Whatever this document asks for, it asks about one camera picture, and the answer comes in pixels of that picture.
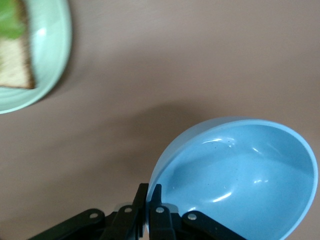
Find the bread slice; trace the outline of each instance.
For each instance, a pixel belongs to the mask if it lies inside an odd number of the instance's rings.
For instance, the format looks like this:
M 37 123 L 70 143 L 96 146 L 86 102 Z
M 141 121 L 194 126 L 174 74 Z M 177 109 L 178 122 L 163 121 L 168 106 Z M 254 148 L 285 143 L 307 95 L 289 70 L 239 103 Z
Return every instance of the bread slice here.
M 34 89 L 27 11 L 22 1 L 16 2 L 19 18 L 26 25 L 26 30 L 15 39 L 0 37 L 0 86 Z

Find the tabletop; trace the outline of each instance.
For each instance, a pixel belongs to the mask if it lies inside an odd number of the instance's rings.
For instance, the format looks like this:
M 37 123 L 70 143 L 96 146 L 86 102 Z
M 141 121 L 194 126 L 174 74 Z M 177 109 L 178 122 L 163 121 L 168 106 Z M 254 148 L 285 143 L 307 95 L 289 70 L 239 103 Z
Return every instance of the tabletop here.
M 284 124 L 320 159 L 320 1 L 69 6 L 72 50 L 59 83 L 0 115 L 0 239 L 132 201 L 166 146 L 208 119 Z M 319 221 L 318 194 L 287 239 L 317 240 Z

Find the metal screw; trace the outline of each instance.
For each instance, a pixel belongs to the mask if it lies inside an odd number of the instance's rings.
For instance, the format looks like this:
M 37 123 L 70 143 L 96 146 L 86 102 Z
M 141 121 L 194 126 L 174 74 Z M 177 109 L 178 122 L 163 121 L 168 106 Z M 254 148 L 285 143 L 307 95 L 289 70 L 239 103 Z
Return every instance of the metal screw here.
M 131 213 L 132 212 L 132 208 L 131 207 L 127 207 L 125 210 L 124 210 L 125 213 Z
M 155 210 L 158 214 L 162 214 L 164 211 L 165 211 L 165 209 L 163 208 L 163 207 L 157 207 L 156 208 L 156 210 Z
M 91 219 L 95 219 L 96 217 L 98 217 L 98 213 L 91 213 L 89 216 Z
M 196 216 L 195 214 L 193 214 L 193 213 L 190 213 L 190 214 L 188 215 L 188 219 L 190 219 L 190 220 L 196 220 L 196 219 L 197 219 L 197 216 Z

